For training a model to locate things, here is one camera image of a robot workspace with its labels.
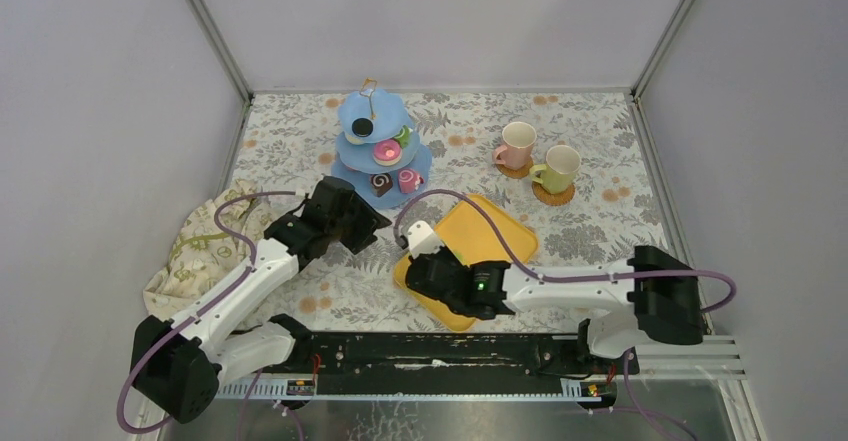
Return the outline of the chocolate swirl roll cake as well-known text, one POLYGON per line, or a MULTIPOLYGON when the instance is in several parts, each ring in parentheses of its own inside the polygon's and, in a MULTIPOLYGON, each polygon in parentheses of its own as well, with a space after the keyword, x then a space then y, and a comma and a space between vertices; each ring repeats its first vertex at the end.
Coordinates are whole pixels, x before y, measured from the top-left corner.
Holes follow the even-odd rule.
POLYGON ((376 197, 382 197, 392 190, 394 182, 390 173, 377 173, 370 175, 369 186, 376 197))

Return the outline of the yellow serving tray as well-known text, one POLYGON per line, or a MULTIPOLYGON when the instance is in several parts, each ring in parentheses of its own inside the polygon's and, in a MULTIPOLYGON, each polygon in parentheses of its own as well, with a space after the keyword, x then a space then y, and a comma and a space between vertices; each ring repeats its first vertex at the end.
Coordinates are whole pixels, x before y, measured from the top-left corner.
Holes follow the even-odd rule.
MULTIPOLYGON (((509 255, 497 236, 501 235, 520 261, 528 262, 537 252, 539 241, 536 234, 507 212, 479 194, 470 196, 482 208, 495 226, 490 227, 484 216, 465 201, 457 203, 444 218, 432 228, 465 265, 488 261, 508 261, 509 255)), ((443 303, 426 298, 406 286, 405 275, 410 266, 407 257, 402 257, 393 270, 394 283, 415 298, 437 320, 439 327, 462 333, 472 328, 475 318, 453 314, 443 303)))

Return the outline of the pink swirl roll cake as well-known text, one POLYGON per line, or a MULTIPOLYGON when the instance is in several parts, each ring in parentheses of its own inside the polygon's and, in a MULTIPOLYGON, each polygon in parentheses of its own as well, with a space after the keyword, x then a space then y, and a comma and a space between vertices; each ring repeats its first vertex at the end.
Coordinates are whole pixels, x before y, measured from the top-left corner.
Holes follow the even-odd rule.
POLYGON ((397 172, 398 187, 402 194, 411 194, 417 191, 425 182, 424 177, 416 170, 404 168, 397 172))

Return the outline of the blue three-tier cake stand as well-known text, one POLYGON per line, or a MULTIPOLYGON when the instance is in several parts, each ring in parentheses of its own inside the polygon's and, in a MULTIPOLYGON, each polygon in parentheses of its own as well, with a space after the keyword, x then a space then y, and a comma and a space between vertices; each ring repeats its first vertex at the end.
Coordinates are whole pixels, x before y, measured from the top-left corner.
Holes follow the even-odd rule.
POLYGON ((402 98, 367 78, 338 108, 334 177, 349 182, 376 209, 392 209, 423 193, 433 157, 402 98))

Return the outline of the white glazed donut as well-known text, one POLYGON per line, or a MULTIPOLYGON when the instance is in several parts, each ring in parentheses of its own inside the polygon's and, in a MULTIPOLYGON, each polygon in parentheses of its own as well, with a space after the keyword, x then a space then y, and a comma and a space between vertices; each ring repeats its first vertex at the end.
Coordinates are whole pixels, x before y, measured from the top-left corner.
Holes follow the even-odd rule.
POLYGON ((362 139, 354 137, 352 135, 345 135, 345 139, 353 145, 362 145, 364 143, 362 139))

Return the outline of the pink sprinkled donut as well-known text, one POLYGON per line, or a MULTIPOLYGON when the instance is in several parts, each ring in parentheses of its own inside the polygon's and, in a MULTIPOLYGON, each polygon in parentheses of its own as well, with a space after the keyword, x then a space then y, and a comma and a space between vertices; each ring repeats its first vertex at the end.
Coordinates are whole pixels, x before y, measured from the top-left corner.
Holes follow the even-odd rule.
POLYGON ((387 139, 375 144, 372 156, 375 163, 381 166, 392 166, 398 163, 403 155, 403 149, 393 139, 387 139))

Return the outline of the black sandwich cookie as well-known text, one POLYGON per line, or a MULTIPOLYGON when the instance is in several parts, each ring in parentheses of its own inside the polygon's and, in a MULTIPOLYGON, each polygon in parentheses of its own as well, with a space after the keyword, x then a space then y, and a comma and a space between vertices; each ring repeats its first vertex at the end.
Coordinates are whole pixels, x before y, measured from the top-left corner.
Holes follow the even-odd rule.
POLYGON ((373 121, 370 118, 357 118, 351 123, 351 133, 357 138, 365 138, 372 134, 373 121))

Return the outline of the green swirl roll cake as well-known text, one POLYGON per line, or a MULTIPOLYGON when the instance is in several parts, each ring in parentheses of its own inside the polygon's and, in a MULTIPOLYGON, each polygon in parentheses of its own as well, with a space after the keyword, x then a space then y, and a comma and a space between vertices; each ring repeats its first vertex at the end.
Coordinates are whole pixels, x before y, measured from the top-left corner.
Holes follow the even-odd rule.
POLYGON ((399 132, 393 137, 393 140, 401 149, 405 149, 409 144, 412 133, 413 130, 408 125, 403 125, 399 132))

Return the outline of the green ceramic mug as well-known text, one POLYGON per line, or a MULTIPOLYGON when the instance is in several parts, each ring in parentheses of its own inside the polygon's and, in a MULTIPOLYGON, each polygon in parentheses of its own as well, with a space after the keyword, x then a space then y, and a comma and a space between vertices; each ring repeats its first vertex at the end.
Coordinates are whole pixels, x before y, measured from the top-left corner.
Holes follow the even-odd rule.
POLYGON ((572 147, 556 145, 549 148, 541 164, 529 170, 531 181, 547 193, 557 195, 565 192, 575 181, 581 168, 582 158, 572 147))

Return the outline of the pink ceramic mug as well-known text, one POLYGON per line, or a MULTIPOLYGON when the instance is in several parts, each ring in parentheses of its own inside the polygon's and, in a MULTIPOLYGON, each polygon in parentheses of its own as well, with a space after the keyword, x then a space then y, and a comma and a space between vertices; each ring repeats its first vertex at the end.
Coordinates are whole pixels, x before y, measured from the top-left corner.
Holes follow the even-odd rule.
POLYGON ((501 131, 501 144, 493 151, 493 163, 510 170, 522 169, 531 158, 536 140, 532 125, 522 121, 507 124, 501 131))

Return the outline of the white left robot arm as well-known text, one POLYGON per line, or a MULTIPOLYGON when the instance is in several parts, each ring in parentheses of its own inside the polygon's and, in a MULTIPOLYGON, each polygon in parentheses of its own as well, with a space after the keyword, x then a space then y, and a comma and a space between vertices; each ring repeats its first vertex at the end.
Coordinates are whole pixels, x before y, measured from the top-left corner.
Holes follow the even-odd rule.
POLYGON ((390 224, 351 183, 323 177, 259 241, 244 240, 245 260, 210 291, 166 320, 150 315, 137 326, 130 371, 116 407, 122 429, 144 434, 162 426, 129 423, 125 402, 130 390, 162 409, 168 420, 187 423, 211 404, 220 387, 251 372, 277 364, 288 372, 304 368, 311 348, 282 324, 267 321, 240 335, 236 327, 332 243, 357 254, 390 224))

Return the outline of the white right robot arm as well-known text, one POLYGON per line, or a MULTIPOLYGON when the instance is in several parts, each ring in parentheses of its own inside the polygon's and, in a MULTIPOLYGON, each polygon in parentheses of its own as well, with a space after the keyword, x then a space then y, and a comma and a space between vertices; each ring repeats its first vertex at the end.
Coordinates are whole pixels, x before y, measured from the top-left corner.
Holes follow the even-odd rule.
POLYGON ((462 264, 446 247, 411 257, 407 288, 450 312, 490 320, 541 308, 585 308, 601 316, 581 323, 575 363, 597 373, 631 347, 689 346, 703 340, 698 278, 653 246, 608 265, 522 268, 507 261, 462 264))

